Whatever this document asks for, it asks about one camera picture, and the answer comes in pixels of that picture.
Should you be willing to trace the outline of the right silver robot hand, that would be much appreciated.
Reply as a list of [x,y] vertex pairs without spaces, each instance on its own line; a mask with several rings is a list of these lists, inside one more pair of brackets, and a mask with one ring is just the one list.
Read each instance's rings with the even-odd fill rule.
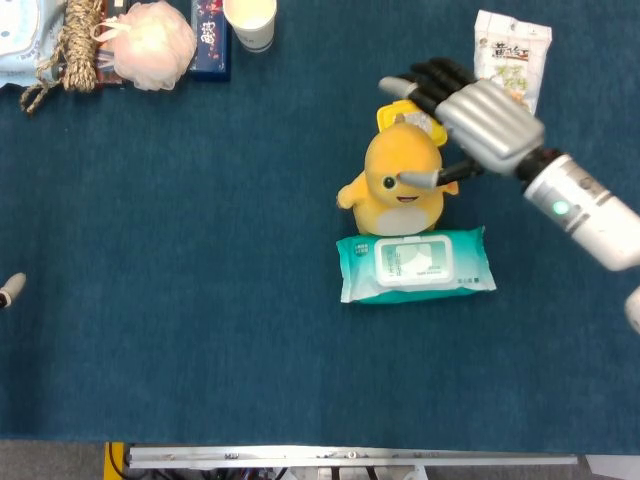
[[384,77],[378,86],[434,118],[469,156],[435,173],[401,172],[405,185],[433,189],[484,171],[528,184],[547,165],[542,122],[498,85],[449,58],[415,63],[409,73]]

